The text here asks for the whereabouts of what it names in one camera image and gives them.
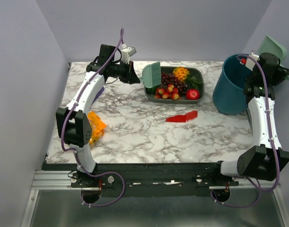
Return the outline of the mint green hand brush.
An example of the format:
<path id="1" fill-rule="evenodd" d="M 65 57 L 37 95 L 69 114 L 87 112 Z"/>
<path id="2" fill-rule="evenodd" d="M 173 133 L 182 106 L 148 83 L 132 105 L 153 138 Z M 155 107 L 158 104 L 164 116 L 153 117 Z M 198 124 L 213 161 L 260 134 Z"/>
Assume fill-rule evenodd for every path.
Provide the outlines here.
<path id="1" fill-rule="evenodd" d="M 160 62 L 157 61 L 143 68 L 140 80 L 145 88 L 153 88 L 161 84 L 161 77 L 161 65 Z"/>

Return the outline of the red paper scrap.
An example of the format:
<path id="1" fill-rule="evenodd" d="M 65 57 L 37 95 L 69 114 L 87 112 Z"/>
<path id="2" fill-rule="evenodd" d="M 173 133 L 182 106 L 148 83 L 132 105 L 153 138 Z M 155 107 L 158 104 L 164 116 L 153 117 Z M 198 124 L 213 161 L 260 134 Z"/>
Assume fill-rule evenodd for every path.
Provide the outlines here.
<path id="1" fill-rule="evenodd" d="M 195 119 L 198 116 L 197 111 L 191 111 L 186 114 L 178 114 L 172 117 L 168 117 L 166 122 L 188 122 Z"/>

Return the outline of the mint green dustpan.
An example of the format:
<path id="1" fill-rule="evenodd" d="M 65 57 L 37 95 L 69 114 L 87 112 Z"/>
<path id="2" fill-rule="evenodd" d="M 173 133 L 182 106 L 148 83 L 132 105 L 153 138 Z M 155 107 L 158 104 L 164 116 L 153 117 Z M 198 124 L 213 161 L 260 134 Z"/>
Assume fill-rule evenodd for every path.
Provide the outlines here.
<path id="1" fill-rule="evenodd" d="M 258 63 L 263 69 L 267 84 L 277 86 L 289 80 L 289 69 L 281 65 L 287 56 L 286 48 L 266 35 L 258 48 Z"/>

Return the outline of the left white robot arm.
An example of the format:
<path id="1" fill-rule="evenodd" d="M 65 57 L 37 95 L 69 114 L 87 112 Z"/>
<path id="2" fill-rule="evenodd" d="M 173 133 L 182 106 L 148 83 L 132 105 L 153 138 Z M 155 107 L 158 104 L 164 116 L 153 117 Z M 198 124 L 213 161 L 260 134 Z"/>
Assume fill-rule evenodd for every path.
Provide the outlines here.
<path id="1" fill-rule="evenodd" d="M 122 44 L 120 47 L 102 44 L 99 55 L 86 67 L 82 85 L 69 104 L 56 111 L 58 134 L 64 151 L 73 151 L 77 169 L 82 172 L 82 182 L 95 186 L 98 175 L 94 172 L 96 162 L 92 158 L 89 141 L 92 128 L 88 113 L 95 98 L 103 90 L 109 77 L 118 78 L 127 84 L 140 83 L 130 57 L 136 53 L 134 47 Z"/>

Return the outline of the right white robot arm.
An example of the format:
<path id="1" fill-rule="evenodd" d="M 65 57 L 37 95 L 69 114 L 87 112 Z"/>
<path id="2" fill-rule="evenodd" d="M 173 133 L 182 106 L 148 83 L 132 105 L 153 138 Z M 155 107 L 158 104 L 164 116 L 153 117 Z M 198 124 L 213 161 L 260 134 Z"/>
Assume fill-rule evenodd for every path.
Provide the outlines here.
<path id="1" fill-rule="evenodd" d="M 222 185 L 228 176 L 279 179 L 289 152 L 282 149 L 276 132 L 274 88 L 288 78 L 289 69 L 269 52 L 258 57 L 235 54 L 225 60 L 212 100 L 221 114 L 248 111 L 253 144 L 237 160 L 223 161 L 220 169 L 211 172 L 215 185 Z"/>

